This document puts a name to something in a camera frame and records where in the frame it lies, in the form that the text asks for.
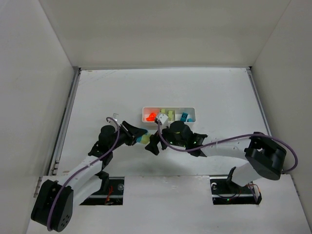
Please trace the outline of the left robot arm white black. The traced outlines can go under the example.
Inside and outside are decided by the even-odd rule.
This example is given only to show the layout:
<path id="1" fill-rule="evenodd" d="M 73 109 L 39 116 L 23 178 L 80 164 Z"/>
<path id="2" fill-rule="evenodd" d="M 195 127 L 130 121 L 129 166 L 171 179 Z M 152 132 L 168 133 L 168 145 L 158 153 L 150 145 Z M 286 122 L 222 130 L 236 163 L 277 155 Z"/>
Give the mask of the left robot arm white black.
<path id="1" fill-rule="evenodd" d="M 126 121 L 103 126 L 98 140 L 76 168 L 59 180 L 48 179 L 42 183 L 31 220 L 49 231 L 63 231 L 72 218 L 74 207 L 109 182 L 104 168 L 112 160 L 113 150 L 123 144 L 133 146 L 145 134 L 147 130 Z"/>

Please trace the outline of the orange round lego piece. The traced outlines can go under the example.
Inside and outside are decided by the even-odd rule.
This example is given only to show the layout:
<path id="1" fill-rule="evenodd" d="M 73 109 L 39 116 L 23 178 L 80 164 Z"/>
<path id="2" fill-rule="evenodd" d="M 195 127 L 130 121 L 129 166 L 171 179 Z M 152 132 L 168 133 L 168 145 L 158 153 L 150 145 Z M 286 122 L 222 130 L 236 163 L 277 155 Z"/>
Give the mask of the orange round lego piece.
<path id="1" fill-rule="evenodd" d="M 157 114 L 156 113 L 150 113 L 148 117 L 146 117 L 146 121 L 148 122 L 154 122 Z"/>

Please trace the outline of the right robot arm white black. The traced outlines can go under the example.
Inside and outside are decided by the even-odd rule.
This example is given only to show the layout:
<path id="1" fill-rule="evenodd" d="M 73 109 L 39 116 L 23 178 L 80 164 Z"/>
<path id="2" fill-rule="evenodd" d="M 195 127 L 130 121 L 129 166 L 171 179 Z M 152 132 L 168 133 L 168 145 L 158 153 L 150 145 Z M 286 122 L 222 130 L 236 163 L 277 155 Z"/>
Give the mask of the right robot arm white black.
<path id="1" fill-rule="evenodd" d="M 245 164 L 233 166 L 227 178 L 229 184 L 240 187 L 259 178 L 279 180 L 286 157 L 286 150 L 263 133 L 218 139 L 195 133 L 182 121 L 159 127 L 145 147 L 154 155 L 167 148 L 195 157 L 224 156 L 245 160 Z"/>

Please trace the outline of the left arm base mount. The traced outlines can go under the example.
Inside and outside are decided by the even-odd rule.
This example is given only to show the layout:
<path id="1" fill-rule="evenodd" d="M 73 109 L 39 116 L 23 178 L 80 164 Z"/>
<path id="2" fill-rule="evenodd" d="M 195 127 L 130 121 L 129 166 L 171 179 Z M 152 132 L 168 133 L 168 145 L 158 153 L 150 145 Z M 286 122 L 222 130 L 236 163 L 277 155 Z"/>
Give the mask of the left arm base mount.
<path id="1" fill-rule="evenodd" d="M 81 206 L 119 206 L 123 205 L 125 177 L 108 177 L 102 180 L 101 187 L 87 199 Z"/>

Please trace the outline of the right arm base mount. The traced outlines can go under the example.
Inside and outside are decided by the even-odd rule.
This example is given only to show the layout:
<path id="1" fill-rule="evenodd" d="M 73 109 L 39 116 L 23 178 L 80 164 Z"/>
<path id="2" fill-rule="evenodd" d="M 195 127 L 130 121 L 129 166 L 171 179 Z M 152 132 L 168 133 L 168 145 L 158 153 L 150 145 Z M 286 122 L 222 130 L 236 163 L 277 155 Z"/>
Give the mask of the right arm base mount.
<path id="1" fill-rule="evenodd" d="M 214 205 L 259 205 L 262 194 L 253 182 L 241 187 L 232 182 L 233 167 L 227 176 L 210 177 L 212 202 Z"/>

